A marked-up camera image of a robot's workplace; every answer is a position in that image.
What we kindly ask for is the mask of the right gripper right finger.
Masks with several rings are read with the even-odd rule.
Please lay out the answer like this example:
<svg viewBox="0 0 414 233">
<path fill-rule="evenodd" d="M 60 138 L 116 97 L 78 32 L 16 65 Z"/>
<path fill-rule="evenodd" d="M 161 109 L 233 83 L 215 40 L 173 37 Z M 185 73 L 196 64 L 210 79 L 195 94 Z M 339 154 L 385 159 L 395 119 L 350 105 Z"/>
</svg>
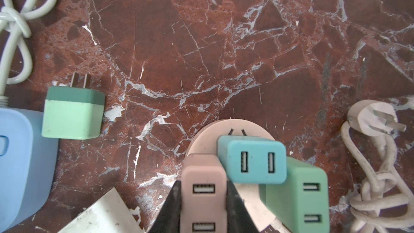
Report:
<svg viewBox="0 0 414 233">
<path fill-rule="evenodd" d="M 243 199 L 231 181 L 227 181 L 226 211 L 228 233 L 259 233 Z"/>
</svg>

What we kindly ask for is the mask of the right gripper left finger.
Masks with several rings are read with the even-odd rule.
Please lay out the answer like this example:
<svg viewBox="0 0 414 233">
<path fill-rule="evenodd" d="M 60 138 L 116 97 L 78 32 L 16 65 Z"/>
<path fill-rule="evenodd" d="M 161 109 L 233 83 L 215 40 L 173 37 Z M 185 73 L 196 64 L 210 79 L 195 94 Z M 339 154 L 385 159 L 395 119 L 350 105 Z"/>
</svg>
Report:
<svg viewBox="0 0 414 233">
<path fill-rule="evenodd" d="M 181 204 L 181 181 L 177 180 L 173 184 L 149 233 L 179 233 Z"/>
</svg>

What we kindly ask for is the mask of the pink plug adapter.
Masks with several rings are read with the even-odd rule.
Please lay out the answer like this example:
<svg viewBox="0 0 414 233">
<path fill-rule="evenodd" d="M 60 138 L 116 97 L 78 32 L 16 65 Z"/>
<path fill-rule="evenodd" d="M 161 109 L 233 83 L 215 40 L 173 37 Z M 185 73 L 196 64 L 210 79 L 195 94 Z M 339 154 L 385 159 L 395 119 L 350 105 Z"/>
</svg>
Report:
<svg viewBox="0 0 414 233">
<path fill-rule="evenodd" d="M 181 233 L 226 233 L 227 177 L 219 158 L 191 154 L 181 176 Z"/>
</svg>

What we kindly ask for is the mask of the teal plug adapter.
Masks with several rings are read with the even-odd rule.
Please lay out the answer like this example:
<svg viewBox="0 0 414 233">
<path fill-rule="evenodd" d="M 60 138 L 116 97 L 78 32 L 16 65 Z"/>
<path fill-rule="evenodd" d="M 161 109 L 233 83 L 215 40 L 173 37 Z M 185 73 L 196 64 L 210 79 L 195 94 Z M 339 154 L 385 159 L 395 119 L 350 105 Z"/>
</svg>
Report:
<svg viewBox="0 0 414 233">
<path fill-rule="evenodd" d="M 287 178 L 286 147 L 261 137 L 223 135 L 217 155 L 233 183 L 282 184 Z"/>
</svg>

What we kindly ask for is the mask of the green plug adapter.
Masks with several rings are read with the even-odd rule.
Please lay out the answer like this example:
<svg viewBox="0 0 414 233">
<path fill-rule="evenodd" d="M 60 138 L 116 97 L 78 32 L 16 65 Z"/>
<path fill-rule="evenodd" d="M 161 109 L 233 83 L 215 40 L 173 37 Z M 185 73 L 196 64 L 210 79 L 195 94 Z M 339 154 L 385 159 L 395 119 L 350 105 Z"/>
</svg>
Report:
<svg viewBox="0 0 414 233">
<path fill-rule="evenodd" d="M 45 138 L 87 140 L 100 135 L 105 94 L 89 88 L 90 75 L 77 87 L 78 73 L 70 86 L 49 87 L 45 99 L 42 136 Z"/>
<path fill-rule="evenodd" d="M 330 232 L 328 177 L 323 169 L 288 157 L 286 181 L 259 185 L 259 196 L 290 232 Z"/>
</svg>

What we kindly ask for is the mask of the white plug adapter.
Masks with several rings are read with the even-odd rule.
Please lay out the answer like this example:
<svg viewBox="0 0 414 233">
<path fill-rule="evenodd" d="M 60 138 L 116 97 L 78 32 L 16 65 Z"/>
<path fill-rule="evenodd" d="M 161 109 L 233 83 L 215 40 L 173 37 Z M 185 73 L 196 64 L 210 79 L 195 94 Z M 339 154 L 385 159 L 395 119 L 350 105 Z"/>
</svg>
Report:
<svg viewBox="0 0 414 233">
<path fill-rule="evenodd" d="M 118 191 L 112 188 L 68 223 L 61 233 L 143 233 Z"/>
</svg>

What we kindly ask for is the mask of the pink round power strip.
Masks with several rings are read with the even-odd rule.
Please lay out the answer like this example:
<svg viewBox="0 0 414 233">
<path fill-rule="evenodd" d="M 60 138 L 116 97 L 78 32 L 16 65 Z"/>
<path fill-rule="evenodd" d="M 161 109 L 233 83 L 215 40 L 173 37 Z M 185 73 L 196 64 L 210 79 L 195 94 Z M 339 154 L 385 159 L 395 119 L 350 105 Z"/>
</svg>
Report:
<svg viewBox="0 0 414 233">
<path fill-rule="evenodd" d="M 276 141 L 266 129 L 251 121 L 225 119 L 215 121 L 202 128 L 191 141 L 187 154 L 217 155 L 217 141 L 223 135 L 261 137 Z M 276 217 L 265 207 L 259 198 L 259 185 L 261 184 L 234 184 L 257 229 L 259 231 L 266 229 Z"/>
</svg>

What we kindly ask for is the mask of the blue square power strip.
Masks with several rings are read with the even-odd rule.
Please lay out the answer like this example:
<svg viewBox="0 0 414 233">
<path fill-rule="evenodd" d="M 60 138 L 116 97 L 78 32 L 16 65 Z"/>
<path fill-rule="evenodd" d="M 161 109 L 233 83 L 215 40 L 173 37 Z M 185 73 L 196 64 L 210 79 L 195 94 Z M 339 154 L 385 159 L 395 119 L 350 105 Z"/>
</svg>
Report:
<svg viewBox="0 0 414 233">
<path fill-rule="evenodd" d="M 52 188 L 58 139 L 42 136 L 43 113 L 1 109 L 1 232 L 46 203 Z"/>
</svg>

